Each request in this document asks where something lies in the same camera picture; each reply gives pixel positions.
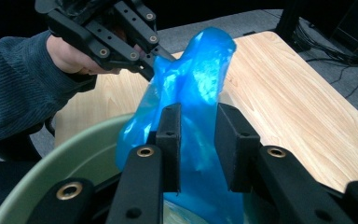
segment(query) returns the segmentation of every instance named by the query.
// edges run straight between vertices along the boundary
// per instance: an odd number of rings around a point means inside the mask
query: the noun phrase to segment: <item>gray floor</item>
[[[258,33],[271,30],[276,27],[281,14],[282,11],[278,9],[256,10],[162,30],[159,32],[160,44],[170,53],[183,51],[192,36],[209,26],[220,28],[229,33],[233,38],[243,36],[250,32]],[[334,49],[346,51],[339,45],[334,45],[333,40],[328,40],[320,35],[317,30],[309,28],[307,21],[301,19],[300,23],[315,41]],[[299,54],[304,60],[327,58],[323,52],[315,49],[300,52]],[[339,63],[324,61],[314,61],[309,62],[309,64],[358,109],[358,88],[356,89],[358,85],[358,67],[347,68],[345,65]],[[31,137],[42,156],[46,156],[54,148],[54,138],[46,130],[33,134]]]

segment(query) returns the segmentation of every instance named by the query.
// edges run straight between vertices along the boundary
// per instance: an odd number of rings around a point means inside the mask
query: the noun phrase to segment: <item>wooden table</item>
[[[224,101],[236,106],[263,145],[285,147],[319,182],[343,191],[358,180],[358,111],[277,35],[235,40]],[[56,145],[89,126],[134,112],[147,82],[138,74],[99,76],[56,116]]]

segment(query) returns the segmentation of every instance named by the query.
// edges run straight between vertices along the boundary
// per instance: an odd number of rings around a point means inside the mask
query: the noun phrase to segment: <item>human hand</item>
[[[54,35],[48,38],[47,48],[54,64],[64,73],[97,75],[118,74],[120,72],[119,68],[114,68],[110,71],[104,70],[91,57]]]

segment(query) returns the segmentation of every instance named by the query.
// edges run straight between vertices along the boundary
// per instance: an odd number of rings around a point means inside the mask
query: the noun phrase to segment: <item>sweater cuff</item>
[[[79,91],[94,89],[97,76],[82,76],[70,78],[61,71],[51,60],[47,49],[49,31],[35,35],[28,39],[24,48],[24,62],[31,76],[37,77],[42,88],[51,92],[56,98],[71,98]]]

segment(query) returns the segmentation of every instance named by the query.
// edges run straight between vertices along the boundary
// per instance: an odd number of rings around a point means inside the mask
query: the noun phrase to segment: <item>translucent blue plastic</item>
[[[243,223],[242,195],[227,190],[213,143],[218,94],[235,49],[227,33],[211,27],[195,35],[175,62],[157,57],[155,76],[117,142],[122,169],[129,151],[157,129],[162,108],[181,103],[182,191],[164,198],[216,224]]]

